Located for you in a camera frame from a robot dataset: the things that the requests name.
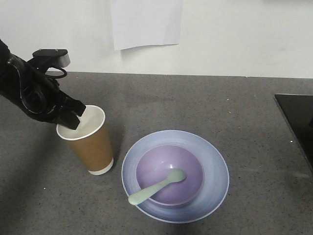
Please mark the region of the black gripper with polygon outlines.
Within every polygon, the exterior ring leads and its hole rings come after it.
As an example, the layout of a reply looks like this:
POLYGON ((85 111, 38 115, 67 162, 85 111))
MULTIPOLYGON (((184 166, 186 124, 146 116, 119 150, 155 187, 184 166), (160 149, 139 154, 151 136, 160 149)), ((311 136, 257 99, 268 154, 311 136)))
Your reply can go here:
POLYGON ((64 68, 41 72, 22 58, 8 55, 7 99, 34 120, 77 129, 77 116, 83 115, 86 105, 60 90, 57 79, 66 75, 64 68))

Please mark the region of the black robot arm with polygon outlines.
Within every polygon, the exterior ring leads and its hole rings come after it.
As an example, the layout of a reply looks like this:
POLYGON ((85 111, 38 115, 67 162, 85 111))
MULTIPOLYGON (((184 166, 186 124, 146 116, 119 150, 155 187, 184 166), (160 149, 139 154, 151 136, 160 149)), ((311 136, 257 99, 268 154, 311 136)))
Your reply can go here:
POLYGON ((66 49, 39 49, 29 61, 0 44, 0 94, 31 119, 77 129, 86 106, 60 90, 70 64, 66 49))

